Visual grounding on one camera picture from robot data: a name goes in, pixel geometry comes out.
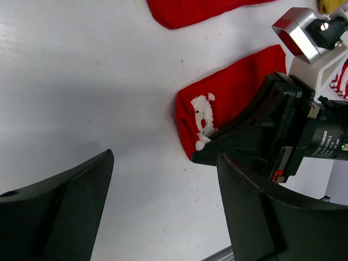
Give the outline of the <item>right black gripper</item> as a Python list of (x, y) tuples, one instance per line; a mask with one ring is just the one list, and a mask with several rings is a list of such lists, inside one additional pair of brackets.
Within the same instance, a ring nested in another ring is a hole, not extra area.
[(304, 157), (347, 160), (347, 101), (314, 99), (295, 76), (267, 75), (251, 102), (193, 153), (194, 163), (215, 166), (226, 154), (276, 183), (294, 176)]

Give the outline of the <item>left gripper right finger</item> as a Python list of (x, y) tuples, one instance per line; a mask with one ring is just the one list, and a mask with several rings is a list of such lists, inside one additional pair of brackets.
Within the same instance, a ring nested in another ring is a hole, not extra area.
[(224, 154), (217, 176), (235, 260), (347, 260), (347, 206), (289, 190)]

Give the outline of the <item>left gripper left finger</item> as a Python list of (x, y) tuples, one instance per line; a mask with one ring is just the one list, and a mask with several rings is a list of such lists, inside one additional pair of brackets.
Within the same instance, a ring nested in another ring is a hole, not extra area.
[(1, 260), (90, 260), (113, 166), (106, 150), (1, 194)]

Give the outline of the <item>red sock with santa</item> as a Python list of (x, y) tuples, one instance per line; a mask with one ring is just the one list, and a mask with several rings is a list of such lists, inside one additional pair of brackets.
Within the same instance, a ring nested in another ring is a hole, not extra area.
[(188, 159), (246, 108), (265, 76), (274, 72), (286, 72), (280, 45), (248, 55), (177, 93), (176, 123)]

